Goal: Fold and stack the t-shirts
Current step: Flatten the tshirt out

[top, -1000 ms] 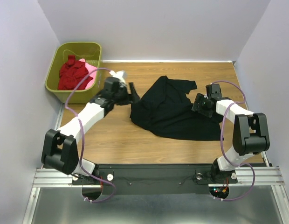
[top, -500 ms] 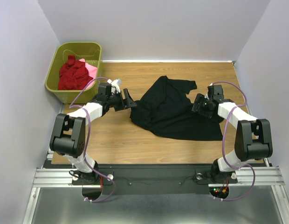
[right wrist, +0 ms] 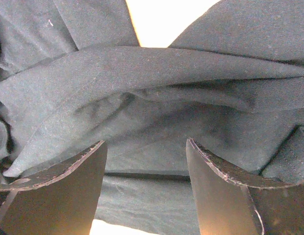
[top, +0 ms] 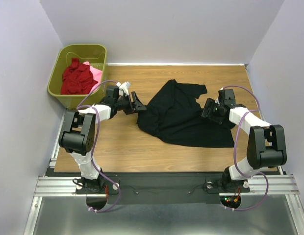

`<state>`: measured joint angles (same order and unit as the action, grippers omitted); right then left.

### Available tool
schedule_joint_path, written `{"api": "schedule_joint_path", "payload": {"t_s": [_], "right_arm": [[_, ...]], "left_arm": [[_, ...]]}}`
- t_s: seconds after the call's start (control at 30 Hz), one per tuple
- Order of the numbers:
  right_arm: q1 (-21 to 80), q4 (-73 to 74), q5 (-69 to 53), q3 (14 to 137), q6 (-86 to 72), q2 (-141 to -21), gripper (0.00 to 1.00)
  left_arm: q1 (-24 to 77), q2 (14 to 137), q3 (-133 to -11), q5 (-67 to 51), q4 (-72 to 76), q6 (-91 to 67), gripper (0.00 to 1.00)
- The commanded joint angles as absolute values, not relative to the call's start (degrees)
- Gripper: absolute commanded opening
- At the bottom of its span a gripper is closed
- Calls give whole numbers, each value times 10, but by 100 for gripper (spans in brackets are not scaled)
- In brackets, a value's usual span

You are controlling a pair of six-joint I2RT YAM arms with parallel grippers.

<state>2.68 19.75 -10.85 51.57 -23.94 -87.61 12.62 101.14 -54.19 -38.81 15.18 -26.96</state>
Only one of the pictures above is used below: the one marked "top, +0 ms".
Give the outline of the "black t shirt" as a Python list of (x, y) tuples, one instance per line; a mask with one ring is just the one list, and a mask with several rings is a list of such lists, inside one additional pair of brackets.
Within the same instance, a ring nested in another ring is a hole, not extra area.
[(138, 114), (138, 127), (163, 142), (207, 148), (233, 148), (233, 123), (219, 125), (202, 118), (197, 99), (206, 94), (205, 85), (178, 83), (172, 79), (156, 93)]

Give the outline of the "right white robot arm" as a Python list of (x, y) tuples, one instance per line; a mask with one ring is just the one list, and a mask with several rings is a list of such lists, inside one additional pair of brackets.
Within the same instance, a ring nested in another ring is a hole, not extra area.
[[(206, 100), (201, 117), (216, 124), (228, 120), (238, 126), (233, 150), (234, 165), (227, 167), (221, 178), (221, 187), (232, 191), (238, 186), (238, 181), (251, 178), (260, 170), (286, 164), (285, 133), (281, 125), (265, 122), (255, 116), (253, 110), (237, 103), (229, 86), (221, 88), (218, 94), (216, 100)], [(248, 145), (246, 157), (238, 162), (236, 149), (240, 130), (248, 134)]]

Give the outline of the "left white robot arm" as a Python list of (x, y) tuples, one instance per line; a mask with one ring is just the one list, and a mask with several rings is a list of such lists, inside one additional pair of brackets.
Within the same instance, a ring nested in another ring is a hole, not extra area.
[(67, 110), (59, 134), (59, 146), (64, 148), (78, 164), (81, 178), (94, 193), (101, 192), (104, 180), (99, 178), (101, 168), (93, 158), (95, 134), (101, 121), (113, 118), (118, 111), (126, 115), (142, 112), (146, 107), (135, 92), (129, 92), (129, 82), (117, 83), (107, 87), (99, 104), (83, 105), (77, 110)]

